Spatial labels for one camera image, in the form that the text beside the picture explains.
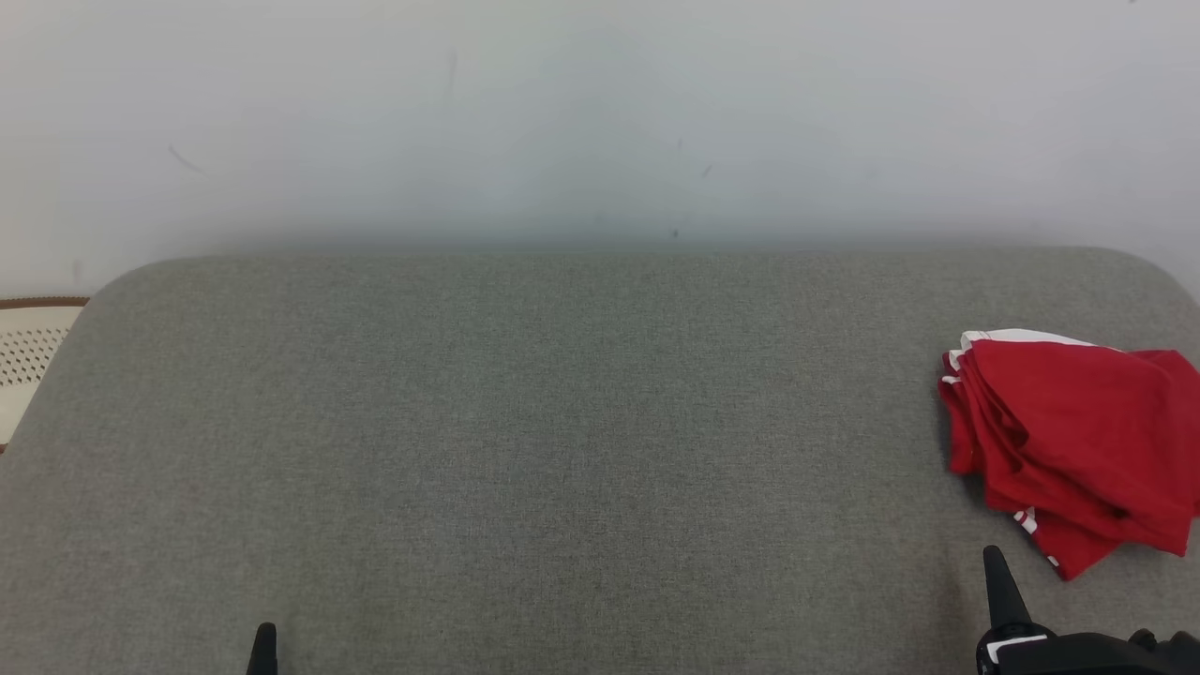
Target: folded red garment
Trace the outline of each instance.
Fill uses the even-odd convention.
[[[1187,359],[964,338],[940,384],[950,470],[982,473],[990,508],[1015,513],[1068,580],[1121,542],[1186,552],[1200,515],[1200,374]]]

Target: red towel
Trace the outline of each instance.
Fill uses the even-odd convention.
[[[986,338],[947,354],[950,470],[983,473],[986,504],[1015,513],[1063,579],[1122,542],[1183,555],[1200,515],[1200,374],[1172,351]]]

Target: brown rim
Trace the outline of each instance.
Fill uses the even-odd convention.
[[[13,298],[0,300],[0,310],[28,310],[31,307],[82,307],[88,298],[59,295],[54,298]]]

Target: gray fabric upholstery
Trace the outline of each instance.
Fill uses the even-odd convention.
[[[151,265],[0,456],[0,670],[973,671],[980,549],[1034,617],[1200,629],[1200,558],[1064,584],[946,470],[970,328],[1200,358],[1100,250]]]

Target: wall mark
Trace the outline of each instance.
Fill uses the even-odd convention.
[[[205,173],[204,169],[184,159],[184,156],[179,154],[179,150],[176,150],[174,145],[167,145],[167,151],[170,153],[170,156],[175,157],[175,161],[182,165],[184,168],[186,168],[187,171],[196,172],[200,175],[208,175],[208,173]]]

